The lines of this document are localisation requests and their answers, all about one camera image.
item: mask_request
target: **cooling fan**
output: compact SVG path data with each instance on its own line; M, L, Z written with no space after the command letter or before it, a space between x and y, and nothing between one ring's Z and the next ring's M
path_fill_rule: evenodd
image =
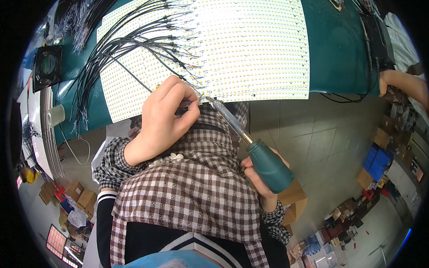
M61 79L62 45L37 50L33 68L33 93L58 83Z

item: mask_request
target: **hand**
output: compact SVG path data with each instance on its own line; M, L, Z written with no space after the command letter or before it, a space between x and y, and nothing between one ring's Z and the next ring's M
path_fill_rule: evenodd
M276 153L278 156L280 156L283 163L289 168L289 163L286 162L281 155L274 150L273 148L270 148L274 153ZM241 162L241 165L245 167L244 173L246 176L249 177L249 179L252 181L253 185L256 188L256 191L261 195L261 205L262 209L266 212L272 212L277 207L277 194L271 192L271 190L268 188L268 186L265 185L265 183L262 181L262 179L259 177L259 175L255 172L253 169L253 163L250 157L247 157Z
M177 117L175 112L184 99L191 104L181 117ZM125 147L125 161L136 166L167 150L198 119L198 104L192 88L177 76L167 78L144 102L142 131Z
M378 79L378 96L382 97L387 92L387 86L388 86L388 76L389 76L389 70L380 72L380 78Z

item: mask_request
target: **workbench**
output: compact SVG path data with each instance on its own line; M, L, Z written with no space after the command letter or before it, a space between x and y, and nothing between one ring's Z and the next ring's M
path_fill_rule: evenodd
M118 0L108 12L130 1ZM356 6L351 0L346 0L341 12L338 12L329 0L301 0L301 2L307 24L310 50L310 92L365 94L368 88L368 63L363 29ZM85 49L80 55L74 55L71 53L73 39L64 38L61 43L63 45L62 81L74 80L78 76L97 43L96 39L97 31L94 30ZM372 94L378 95L376 72L372 74L371 86ZM71 139L75 137L70 134L75 115L72 115L72 122L68 120L71 115L76 84L67 95L65 95L66 91L61 92L57 104L64 106L66 120L61 123L61 126L66 139ZM88 126L89 131L112 124L100 80L95 82L88 103L88 119L91 124ZM80 134L86 132L82 125ZM56 141L61 143L64 139L59 126L54 129Z

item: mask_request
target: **blue face mask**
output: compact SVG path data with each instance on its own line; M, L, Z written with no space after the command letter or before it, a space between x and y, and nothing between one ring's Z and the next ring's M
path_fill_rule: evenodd
M171 250L153 253L124 266L113 265L112 268L219 268L211 260L193 250Z

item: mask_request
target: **green handle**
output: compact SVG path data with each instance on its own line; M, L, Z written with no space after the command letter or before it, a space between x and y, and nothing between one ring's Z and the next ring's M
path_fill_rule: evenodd
M293 181L292 172L264 142L257 139L246 151L255 172L273 193L280 193L289 187Z

